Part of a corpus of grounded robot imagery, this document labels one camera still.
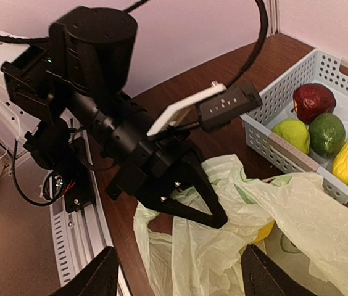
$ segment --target brown tabletop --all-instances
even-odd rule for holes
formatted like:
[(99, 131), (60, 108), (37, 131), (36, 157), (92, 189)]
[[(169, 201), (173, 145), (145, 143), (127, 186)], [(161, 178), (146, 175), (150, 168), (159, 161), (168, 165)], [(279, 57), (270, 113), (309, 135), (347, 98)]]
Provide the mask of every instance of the brown tabletop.
[[(134, 100), (153, 117), (158, 117), (166, 106), (209, 87), (211, 81), (227, 83), (247, 59), (252, 47), (253, 45), (245, 46), (206, 62), (136, 96)], [(242, 80), (252, 81), (261, 91), (312, 49), (282, 34), (271, 36)], [(267, 160), (247, 147), (240, 119), (233, 120), (232, 124), (212, 134), (193, 131), (191, 139), (202, 149), (206, 158), (236, 154), (250, 178), (264, 179), (281, 174)], [(91, 144), (94, 155), (98, 155), (98, 148), (93, 142)], [(97, 174), (110, 233), (133, 296), (153, 295), (133, 233), (133, 215), (137, 200), (123, 194), (113, 202), (104, 193), (115, 173), (116, 170)], [(161, 215), (151, 222), (151, 228), (155, 231), (170, 232), (171, 226), (172, 219), (167, 215)]]

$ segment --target floor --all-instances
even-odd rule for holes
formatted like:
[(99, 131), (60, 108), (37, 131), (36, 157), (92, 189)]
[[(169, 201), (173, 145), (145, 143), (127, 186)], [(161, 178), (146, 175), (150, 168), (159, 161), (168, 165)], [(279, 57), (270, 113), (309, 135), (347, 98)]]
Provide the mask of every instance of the floor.
[[(45, 172), (25, 162), (17, 169), (21, 187), (36, 196)], [(26, 203), (12, 178), (0, 179), (0, 295), (50, 295), (60, 287), (49, 208)]]

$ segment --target plastic basket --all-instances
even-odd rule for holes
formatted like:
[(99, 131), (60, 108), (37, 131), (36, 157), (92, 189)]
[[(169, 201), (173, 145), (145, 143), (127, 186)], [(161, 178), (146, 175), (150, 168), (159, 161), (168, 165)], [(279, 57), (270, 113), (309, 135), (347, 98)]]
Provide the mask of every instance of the plastic basket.
[(248, 146), (284, 173), (319, 173), (324, 177), (326, 193), (345, 204), (348, 202), (348, 186), (330, 173), (333, 159), (320, 158), (313, 152), (307, 156), (271, 131), (280, 121), (297, 118), (292, 98), (296, 88), (306, 83), (321, 83), (334, 93), (337, 106), (333, 113), (342, 120), (348, 138), (348, 76), (340, 72), (342, 62), (327, 53), (312, 51), (260, 93), (261, 108), (241, 118)]

